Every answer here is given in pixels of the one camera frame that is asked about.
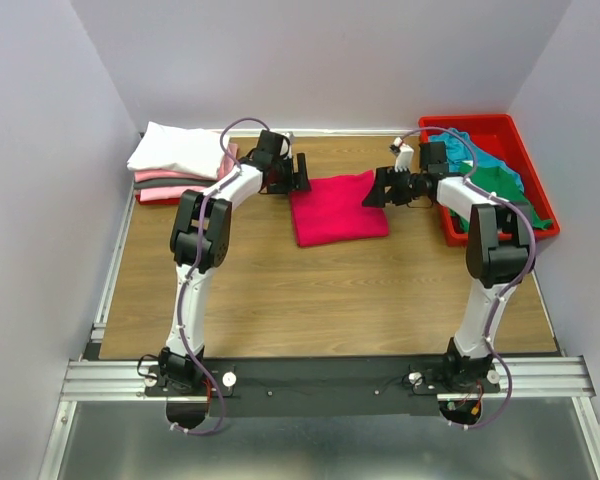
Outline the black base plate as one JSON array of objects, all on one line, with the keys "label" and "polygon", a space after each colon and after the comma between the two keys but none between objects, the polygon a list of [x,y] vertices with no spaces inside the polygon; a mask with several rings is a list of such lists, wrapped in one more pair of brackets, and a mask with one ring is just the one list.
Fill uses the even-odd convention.
[{"label": "black base plate", "polygon": [[485,393],[500,390],[492,359],[448,355],[207,359],[148,355],[137,374],[149,397],[164,397],[169,420],[204,414],[275,418],[406,414],[474,424]]}]

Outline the white folded t shirt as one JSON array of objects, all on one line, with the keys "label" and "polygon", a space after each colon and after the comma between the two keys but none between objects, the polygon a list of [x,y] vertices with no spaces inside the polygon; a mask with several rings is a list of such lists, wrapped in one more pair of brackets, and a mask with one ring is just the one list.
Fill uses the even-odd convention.
[{"label": "white folded t shirt", "polygon": [[228,140],[207,129],[186,129],[149,121],[135,151],[127,160],[132,172],[164,169],[215,176]]}]

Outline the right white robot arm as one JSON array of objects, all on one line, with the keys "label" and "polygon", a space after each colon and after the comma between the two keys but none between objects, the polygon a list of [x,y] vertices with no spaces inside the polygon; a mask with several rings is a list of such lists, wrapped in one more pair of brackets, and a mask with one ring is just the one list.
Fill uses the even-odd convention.
[{"label": "right white robot arm", "polygon": [[437,359],[414,366],[408,378],[419,393],[466,392],[487,380],[496,357],[494,338],[506,305],[535,261],[531,209],[478,187],[469,174],[453,173],[442,159],[409,170],[413,149],[400,137],[390,145],[395,164],[376,169],[365,207],[407,205],[421,197],[468,221],[465,250],[472,279],[465,314]]}]

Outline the grey folded t shirt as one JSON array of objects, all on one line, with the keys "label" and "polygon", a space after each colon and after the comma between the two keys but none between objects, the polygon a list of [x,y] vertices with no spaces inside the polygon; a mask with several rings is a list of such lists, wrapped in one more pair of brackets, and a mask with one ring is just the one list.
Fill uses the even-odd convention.
[{"label": "grey folded t shirt", "polygon": [[135,181],[135,190],[169,187],[202,187],[208,188],[215,184],[213,180],[189,179],[189,178],[155,178],[145,181]]}]

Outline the aluminium frame rail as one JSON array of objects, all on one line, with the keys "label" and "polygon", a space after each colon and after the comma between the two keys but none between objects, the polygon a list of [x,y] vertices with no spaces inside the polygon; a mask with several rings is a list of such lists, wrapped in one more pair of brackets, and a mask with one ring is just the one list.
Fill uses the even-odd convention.
[{"label": "aluminium frame rail", "polygon": [[[518,357],[505,360],[513,379],[514,398],[560,398],[595,395],[581,357]],[[132,361],[72,361],[60,399],[64,402],[144,401],[144,380]]]}]

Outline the magenta t shirt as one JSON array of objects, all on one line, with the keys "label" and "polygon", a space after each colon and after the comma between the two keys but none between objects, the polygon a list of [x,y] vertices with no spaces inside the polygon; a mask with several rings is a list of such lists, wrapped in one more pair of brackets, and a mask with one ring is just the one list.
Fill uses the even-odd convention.
[{"label": "magenta t shirt", "polygon": [[389,235],[383,210],[362,202],[374,181],[371,170],[310,181],[310,191],[290,194],[291,222],[301,248]]}]

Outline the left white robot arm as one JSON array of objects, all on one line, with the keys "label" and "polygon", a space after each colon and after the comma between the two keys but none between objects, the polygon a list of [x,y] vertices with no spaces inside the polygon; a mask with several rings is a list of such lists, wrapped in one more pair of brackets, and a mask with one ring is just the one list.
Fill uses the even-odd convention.
[{"label": "left white robot arm", "polygon": [[159,374],[149,377],[181,395],[213,383],[202,363],[204,318],[213,277],[228,253],[233,211],[261,192],[310,190],[305,155],[293,154],[292,145],[292,134],[263,129],[253,149],[232,159],[226,177],[180,198],[170,238],[177,279],[172,326],[157,355]]}]

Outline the red folded t shirt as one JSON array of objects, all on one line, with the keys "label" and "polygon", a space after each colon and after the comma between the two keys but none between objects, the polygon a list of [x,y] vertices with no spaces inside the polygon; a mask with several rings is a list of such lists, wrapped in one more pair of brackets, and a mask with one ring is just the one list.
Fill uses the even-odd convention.
[{"label": "red folded t shirt", "polygon": [[142,205],[175,205],[187,190],[201,192],[224,179],[233,164],[223,164],[215,178],[169,170],[144,170],[134,174],[134,195]]}]

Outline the pink folded t shirt lower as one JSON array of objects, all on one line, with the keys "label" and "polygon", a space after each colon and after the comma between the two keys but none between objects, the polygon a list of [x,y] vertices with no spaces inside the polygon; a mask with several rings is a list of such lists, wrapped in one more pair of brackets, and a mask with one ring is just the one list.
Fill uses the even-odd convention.
[{"label": "pink folded t shirt lower", "polygon": [[141,204],[149,203],[169,203],[177,202],[181,195],[192,190],[194,192],[202,192],[207,188],[202,187],[169,187],[169,188],[151,188],[144,190],[135,190],[135,197]]}]

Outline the blue t shirt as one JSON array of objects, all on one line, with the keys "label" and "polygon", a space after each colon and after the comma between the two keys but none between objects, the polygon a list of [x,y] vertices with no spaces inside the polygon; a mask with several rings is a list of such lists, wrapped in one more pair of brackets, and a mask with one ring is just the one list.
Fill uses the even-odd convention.
[{"label": "blue t shirt", "polygon": [[478,147],[470,138],[470,135],[467,132],[460,131],[456,128],[450,128],[450,132],[454,132],[457,137],[451,135],[448,132],[438,133],[438,134],[430,134],[429,141],[430,142],[443,142],[446,147],[446,155],[447,161],[449,163],[449,170],[451,172],[458,173],[458,167],[461,162],[468,163],[471,168],[473,167],[473,157],[469,149],[466,145],[459,140],[462,137],[471,149],[476,154],[476,158],[478,159],[478,167],[500,167],[508,173],[513,174],[516,178],[516,181],[520,187],[524,186],[523,181],[520,175],[513,169],[511,169],[503,160],[500,158],[491,155],[490,153],[484,151],[480,147]]}]

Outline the green t shirt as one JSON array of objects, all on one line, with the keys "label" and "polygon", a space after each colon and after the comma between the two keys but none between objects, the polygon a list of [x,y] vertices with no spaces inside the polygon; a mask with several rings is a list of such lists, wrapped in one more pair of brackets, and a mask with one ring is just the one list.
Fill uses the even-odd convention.
[{"label": "green t shirt", "polygon": [[[458,167],[458,173],[466,174],[471,170],[471,166],[466,162],[461,162]],[[504,198],[511,203],[524,203],[531,205],[531,202],[524,194],[524,186],[520,187],[513,174],[508,173],[502,168],[496,167],[478,167],[471,176],[471,181],[481,189],[487,192],[495,192],[500,198]],[[547,215],[538,215],[535,206],[532,207],[532,226],[536,230],[547,230],[553,226],[554,222]],[[468,233],[469,223],[466,219],[459,217],[460,229]]]}]

